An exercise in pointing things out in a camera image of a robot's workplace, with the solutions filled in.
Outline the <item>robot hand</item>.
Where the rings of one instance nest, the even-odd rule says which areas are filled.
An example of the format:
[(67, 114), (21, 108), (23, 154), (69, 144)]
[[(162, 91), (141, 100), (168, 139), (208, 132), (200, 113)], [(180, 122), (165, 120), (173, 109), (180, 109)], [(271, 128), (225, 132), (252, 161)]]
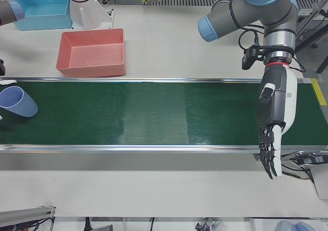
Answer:
[(11, 87), (11, 86), (14, 86), (17, 84), (17, 81), (16, 80), (1, 80), (0, 81), (0, 86), (1, 88), (8, 88), (8, 87)]
[(260, 161), (270, 179), (282, 176), (282, 136), (293, 125), (296, 115), (297, 78), (289, 65), (266, 65), (260, 83), (257, 123)]

